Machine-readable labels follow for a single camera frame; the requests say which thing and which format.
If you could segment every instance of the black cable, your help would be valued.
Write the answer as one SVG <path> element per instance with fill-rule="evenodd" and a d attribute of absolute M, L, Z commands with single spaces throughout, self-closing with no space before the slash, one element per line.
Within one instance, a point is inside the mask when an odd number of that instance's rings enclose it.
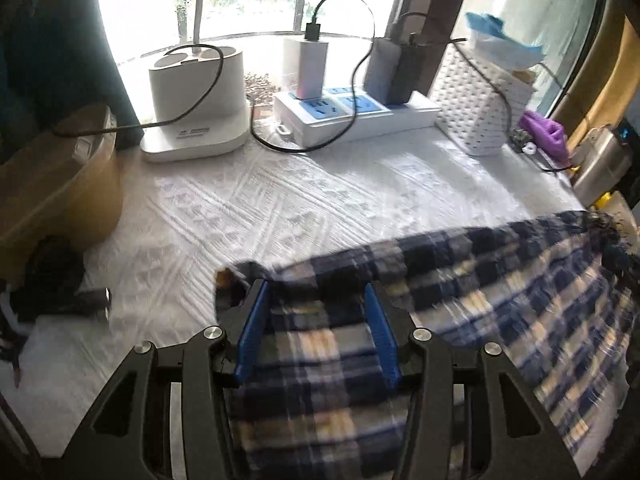
<path fill-rule="evenodd" d="M 409 16 L 420 16 L 425 20 L 431 20 L 438 27 L 440 33 L 441 34 L 444 33 L 440 24 L 437 23 L 435 20 L 433 20 L 430 16 L 427 16 L 427 14 L 425 14 L 424 12 L 405 12 L 404 14 L 401 14 L 398 17 L 398 21 L 401 20 L 402 18 L 408 18 Z M 471 62 L 471 60 L 467 56 L 465 56 L 465 54 L 462 52 L 462 50 L 457 45 L 457 43 L 458 42 L 455 40 L 451 41 L 451 44 L 455 47 L 455 49 L 458 51 L 460 56 L 462 56 L 462 58 L 466 61 L 466 63 L 478 73 L 478 75 L 494 90 L 495 93 L 497 93 L 500 96 L 500 98 L 504 102 L 504 107 L 507 110 L 507 117 L 508 117 L 508 128 L 507 128 L 507 134 L 508 134 L 511 131 L 511 121 L 513 120 L 513 111 L 511 109 L 511 105 L 509 104 L 509 101 L 507 100 L 507 97 L 487 76 L 485 76 L 482 73 L 482 71 L 476 65 L 474 65 Z M 543 62 L 540 62 L 539 65 L 548 72 L 548 74 L 553 78 L 554 82 L 561 88 L 562 91 L 564 91 L 564 87 L 558 81 L 558 77 L 556 76 L 556 74 L 554 74 L 551 71 L 551 69 Z M 587 118 L 587 115 L 581 109 L 580 109 L 580 113 L 582 114 L 584 120 L 587 121 L 587 125 L 589 125 L 589 120 Z M 571 170 L 573 168 L 573 166 L 567 166 L 565 168 L 551 168 L 551 169 L 541 168 L 540 166 L 538 167 L 540 168 L 540 171 L 542 171 L 543 173 L 562 173 L 563 171 Z"/>
<path fill-rule="evenodd" d="M 216 78 L 213 80 L 213 83 L 211 84 L 211 86 L 207 89 L 206 92 L 204 92 L 204 94 L 202 94 L 202 96 L 195 102 L 195 104 L 193 106 L 191 106 L 190 108 L 185 110 L 180 115 L 174 117 L 173 119 L 168 119 L 166 121 L 159 121 L 157 123 L 128 124 L 126 126 L 116 126 L 114 128 L 104 128 L 102 130 L 87 130 L 87 131 L 84 131 L 84 132 L 71 132 L 71 133 L 58 132 L 55 129 L 52 129 L 51 133 L 53 135 L 55 135 L 56 137 L 67 137 L 67 138 L 69 138 L 69 137 L 84 137 L 84 136 L 90 136 L 90 135 L 101 135 L 101 134 L 112 134 L 112 133 L 119 133 L 119 132 L 127 132 L 129 130 L 135 130 L 137 128 L 157 128 L 159 126 L 169 126 L 170 124 L 177 123 L 178 121 L 180 121 L 181 119 L 183 119 L 187 115 L 189 115 L 191 112 L 193 112 L 200 105 L 200 103 L 203 102 L 204 99 L 207 98 L 207 96 L 213 90 L 214 86 L 218 83 L 218 81 L 220 79 L 220 76 L 222 75 L 222 67 L 223 67 L 223 65 L 225 63 L 225 54 L 224 54 L 224 52 L 222 52 L 222 49 L 220 49 L 219 47 L 217 47 L 215 45 L 210 45 L 210 44 L 207 44 L 207 43 L 187 43 L 187 44 L 182 44 L 182 45 L 176 46 L 176 47 L 174 47 L 174 48 L 172 48 L 170 50 L 167 50 L 164 53 L 164 56 L 167 56 L 168 54 L 171 54 L 171 53 L 175 52 L 176 50 L 180 50 L 180 49 L 183 49 L 183 48 L 189 48 L 189 47 L 212 48 L 220 56 L 220 63 L 218 64 L 218 72 L 216 73 Z"/>
<path fill-rule="evenodd" d="M 575 109 L 580 112 L 580 115 L 582 116 L 584 121 L 587 123 L 587 129 L 591 130 L 591 122 L 590 122 L 589 118 L 587 117 L 587 114 L 584 113 L 584 110 L 582 109 L 582 107 L 578 103 L 578 99 L 576 99 L 571 92 L 569 92 L 568 90 L 566 90 L 564 88 L 564 85 L 562 85 L 562 83 L 559 81 L 558 76 L 556 74 L 554 74 L 554 72 L 544 62 L 541 61 L 539 63 L 539 65 L 546 71 L 546 73 L 548 73 L 551 76 L 551 79 L 553 80 L 553 82 L 556 83 L 556 85 L 558 85 L 558 88 L 560 89 L 561 95 L 564 92 L 564 95 L 566 95 L 567 97 L 570 97 L 571 99 L 574 100 Z"/>
<path fill-rule="evenodd" d="M 322 6 L 322 4 L 325 3 L 325 1 L 327 1 L 327 0 L 320 0 L 320 3 L 318 3 L 316 5 L 316 9 L 314 10 L 314 14 L 313 14 L 313 17 L 312 17 L 312 23 L 316 22 L 316 17 L 318 15 L 318 10 Z M 355 87 L 355 85 L 356 85 L 356 81 L 355 81 L 356 80 L 356 74 L 358 73 L 358 70 L 360 69 L 362 64 L 369 58 L 369 56 L 373 52 L 373 39 L 376 37 L 376 19 L 375 19 L 374 15 L 373 15 L 373 11 L 371 10 L 371 8 L 367 5 L 367 3 L 364 0 L 360 0 L 360 1 L 363 4 L 365 4 L 365 6 L 367 7 L 367 10 L 371 13 L 371 19 L 373 20 L 373 35 L 371 37 L 371 46 L 369 47 L 369 50 L 367 50 L 367 53 L 358 62 L 358 64 L 356 65 L 356 68 L 353 69 L 353 73 L 351 73 L 351 96 L 353 97 L 353 115 L 351 116 L 351 120 L 337 135 L 333 136 L 331 139 L 328 139 L 328 140 L 325 140 L 324 142 L 321 142 L 320 144 L 316 144 L 315 146 L 310 146 L 308 148 L 284 148 L 283 146 L 278 146 L 276 144 L 271 144 L 269 141 L 264 140 L 262 137 L 260 137 L 255 132 L 255 129 L 254 129 L 255 100 L 250 95 L 247 95 L 247 99 L 249 99 L 249 101 L 251 101 L 251 117 L 249 118 L 249 123 L 250 123 L 249 128 L 250 128 L 250 131 L 251 131 L 251 135 L 255 140 L 260 142 L 260 144 L 263 145 L 265 148 L 269 148 L 270 150 L 273 150 L 274 152 L 281 152 L 281 153 L 311 153 L 311 152 L 315 152 L 316 150 L 321 150 L 322 148 L 327 147 L 332 142 L 335 142 L 336 140 L 340 139 L 340 137 L 342 137 L 346 132 L 348 132 L 351 129 L 351 127 L 355 124 L 356 119 L 358 118 L 357 96 L 356 96 L 356 87 Z"/>
<path fill-rule="evenodd" d="M 313 15 L 311 16 L 311 23 L 315 23 L 315 22 L 316 22 L 316 19 L 318 18 L 318 11 L 320 10 L 320 7 L 322 7 L 322 4 L 324 4 L 324 3 L 325 3 L 325 1 L 327 1 L 327 0 L 320 0 L 320 2 L 316 5 L 316 8 L 314 9 L 314 13 L 313 13 Z M 367 9 L 369 9 L 369 6 L 367 5 L 367 3 L 366 3 L 364 0 L 360 0 L 360 1 L 361 1 L 363 4 L 365 4 L 365 6 L 367 7 Z M 374 18 L 374 17 L 373 17 L 373 12 L 372 12 L 372 10 L 371 10 L 371 9 L 369 9 L 369 12 L 371 12 L 371 17 L 372 17 L 372 18 Z M 376 33 L 375 33 L 375 29 L 376 29 L 376 20 L 375 20 L 375 18 L 374 18 L 374 21 L 373 21 L 373 28 L 374 28 L 373 36 L 375 36 L 375 35 L 376 35 Z"/>
<path fill-rule="evenodd" d="M 20 419 L 15 415 L 14 410 L 11 409 L 9 403 L 2 396 L 0 392 L 0 412 L 4 414 L 9 423 L 14 427 L 15 432 L 20 437 L 20 440 L 24 444 L 24 447 L 27 449 L 27 459 L 31 463 L 31 468 L 33 472 L 39 478 L 42 478 L 42 462 L 40 461 L 40 453 L 38 452 L 38 448 L 33 443 L 33 440 L 27 433 L 27 430 L 24 429 L 24 426 L 20 422 Z"/>

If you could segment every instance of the metal container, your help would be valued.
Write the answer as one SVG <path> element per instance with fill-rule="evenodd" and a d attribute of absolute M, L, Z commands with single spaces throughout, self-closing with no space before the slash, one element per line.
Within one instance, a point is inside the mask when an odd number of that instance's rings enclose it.
<path fill-rule="evenodd" d="M 615 130 L 591 130 L 576 149 L 572 164 L 580 170 L 571 179 L 574 193 L 588 207 L 610 191 L 631 167 L 631 147 Z"/>

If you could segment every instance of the textured white fabric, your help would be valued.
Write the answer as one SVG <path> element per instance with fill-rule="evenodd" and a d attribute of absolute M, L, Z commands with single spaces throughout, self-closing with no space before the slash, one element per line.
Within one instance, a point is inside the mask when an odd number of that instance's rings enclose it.
<path fill-rule="evenodd" d="M 110 327 L 41 318 L 20 359 L 19 390 L 11 366 L 0 365 L 0 389 L 47 456 L 64 451 L 135 343 L 176 344 L 215 322 L 213 273 L 223 264 L 286 264 L 388 237 L 581 208 L 558 176 L 507 147 L 470 158 L 435 128 L 311 156 L 251 140 L 214 158 L 153 165 L 135 149 L 121 162 L 122 218 L 85 257 L 85 285 L 113 293 Z"/>

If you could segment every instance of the blue plaid blanket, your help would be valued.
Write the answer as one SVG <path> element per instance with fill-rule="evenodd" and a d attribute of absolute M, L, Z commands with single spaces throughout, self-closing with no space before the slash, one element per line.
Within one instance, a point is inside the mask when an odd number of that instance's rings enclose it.
<path fill-rule="evenodd" d="M 608 216 L 564 212 L 498 228 L 388 240 L 281 269 L 218 273 L 216 308 L 270 280 L 274 305 L 255 373 L 228 392 L 238 453 L 254 478 L 372 478 L 396 468 L 407 394 L 383 379 L 362 294 L 453 345 L 499 342 L 575 454 L 623 359 L 636 304 L 600 264 L 619 243 Z"/>

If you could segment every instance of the purple cloth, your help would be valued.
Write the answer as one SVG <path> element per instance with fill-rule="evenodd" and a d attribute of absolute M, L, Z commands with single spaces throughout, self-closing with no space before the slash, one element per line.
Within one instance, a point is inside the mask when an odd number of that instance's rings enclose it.
<path fill-rule="evenodd" d="M 539 113 L 525 110 L 519 125 L 533 137 L 536 146 L 554 161 L 561 166 L 569 164 L 569 150 L 562 124 L 545 119 Z"/>

